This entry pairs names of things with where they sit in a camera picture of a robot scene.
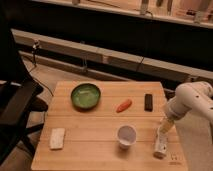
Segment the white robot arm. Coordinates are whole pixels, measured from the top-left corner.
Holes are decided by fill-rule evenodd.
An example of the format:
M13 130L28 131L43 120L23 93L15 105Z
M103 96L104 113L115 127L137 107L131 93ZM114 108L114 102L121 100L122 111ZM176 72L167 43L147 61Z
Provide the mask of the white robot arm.
M166 134L176 120L183 118L190 110L213 123L213 86L205 81L180 84L175 89L175 96L163 107L165 118L159 132Z

